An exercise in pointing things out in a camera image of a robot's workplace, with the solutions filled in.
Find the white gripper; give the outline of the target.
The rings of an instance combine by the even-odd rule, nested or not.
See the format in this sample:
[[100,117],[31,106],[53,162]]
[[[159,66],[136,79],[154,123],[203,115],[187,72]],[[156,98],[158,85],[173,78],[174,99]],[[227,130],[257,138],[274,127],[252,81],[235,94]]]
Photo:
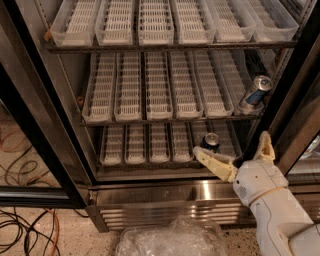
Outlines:
[[247,207],[269,191],[288,187],[288,180],[273,164],[275,151],[267,131],[263,131],[259,137],[254,160],[244,162],[238,174],[237,168],[233,165],[233,157],[213,153],[200,146],[194,147],[193,153],[202,165],[222,181],[232,183],[235,180],[233,189],[242,204]]

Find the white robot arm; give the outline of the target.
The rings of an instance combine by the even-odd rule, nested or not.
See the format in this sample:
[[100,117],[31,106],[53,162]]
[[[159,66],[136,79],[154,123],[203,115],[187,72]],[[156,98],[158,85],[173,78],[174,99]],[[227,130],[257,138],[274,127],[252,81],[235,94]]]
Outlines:
[[234,159],[218,152],[219,137],[203,136],[193,148],[195,158],[233,190],[256,220],[256,237],[263,256],[320,256],[320,225],[313,222],[288,188],[274,164],[270,134],[264,131],[254,157],[237,168]]

